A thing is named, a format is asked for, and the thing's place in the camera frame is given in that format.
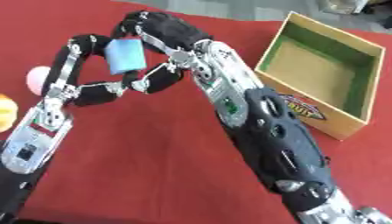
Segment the robotic hand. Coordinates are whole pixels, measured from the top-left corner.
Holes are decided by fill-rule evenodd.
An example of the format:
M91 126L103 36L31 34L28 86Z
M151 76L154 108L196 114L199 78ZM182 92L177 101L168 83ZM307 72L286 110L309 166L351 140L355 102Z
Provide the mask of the robotic hand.
M40 78L41 101L29 109L9 138L0 143L0 223L16 219L53 153L73 127L73 117L65 106L112 102L137 80L137 71L129 70L124 71L118 82L77 85L81 66L90 55L104 56L107 60L118 56L118 52L108 51L112 41L95 34L71 38L58 52L47 77ZM142 55L134 56L144 58L143 51Z
M299 223L392 223L375 208L353 208L306 127L234 49L163 12L128 14L113 36L128 33L169 56L164 71L191 70L245 162Z

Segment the robotic arm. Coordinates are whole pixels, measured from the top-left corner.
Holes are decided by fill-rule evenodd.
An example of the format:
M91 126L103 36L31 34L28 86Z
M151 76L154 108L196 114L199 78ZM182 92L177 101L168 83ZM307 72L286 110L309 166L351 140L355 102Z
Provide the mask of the robotic arm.
M128 14L113 36L128 33L168 55L163 72L191 71L245 162L266 188L282 196L299 223L392 223L375 208L353 208L306 127L234 49L162 12Z

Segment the blue foam cube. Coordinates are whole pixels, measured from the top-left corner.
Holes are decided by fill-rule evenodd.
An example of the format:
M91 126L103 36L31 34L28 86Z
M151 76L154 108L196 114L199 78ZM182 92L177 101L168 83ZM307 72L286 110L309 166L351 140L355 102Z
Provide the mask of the blue foam cube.
M105 48L111 74L145 69L143 44L140 39L113 39Z

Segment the pink ball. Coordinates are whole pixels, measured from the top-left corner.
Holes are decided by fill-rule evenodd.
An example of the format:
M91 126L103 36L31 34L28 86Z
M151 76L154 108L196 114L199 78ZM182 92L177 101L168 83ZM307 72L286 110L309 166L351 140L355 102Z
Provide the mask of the pink ball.
M36 66L27 74L27 87L35 95L41 95L42 87L50 70L51 68L48 66Z

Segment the black rubber padding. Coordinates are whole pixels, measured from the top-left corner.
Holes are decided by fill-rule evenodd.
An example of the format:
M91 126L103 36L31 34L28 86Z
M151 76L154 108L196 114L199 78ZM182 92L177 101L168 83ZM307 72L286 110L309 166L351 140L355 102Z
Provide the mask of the black rubber padding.
M150 71L156 69L161 65L162 64L158 64L157 66L154 66L146 73L149 73ZM147 88L147 93L154 94L156 92L167 89L178 81L181 81L183 76L183 71L181 69L177 69L176 71L174 71L174 73L172 73L171 71L167 70L166 66L162 66L148 77L150 86Z
M80 95L73 101L76 106L88 106L113 102L117 95L110 93L104 85L93 85L104 83L103 81L91 82L86 84L80 91Z
M120 27L124 27L127 33L137 35L135 26L141 25L144 32L162 40L170 48L182 47L186 51L191 51L193 44L199 40L213 38L183 19L174 17L169 13L150 11L147 19L141 19L140 13L142 11L128 14L120 25L115 27L112 37L125 36Z

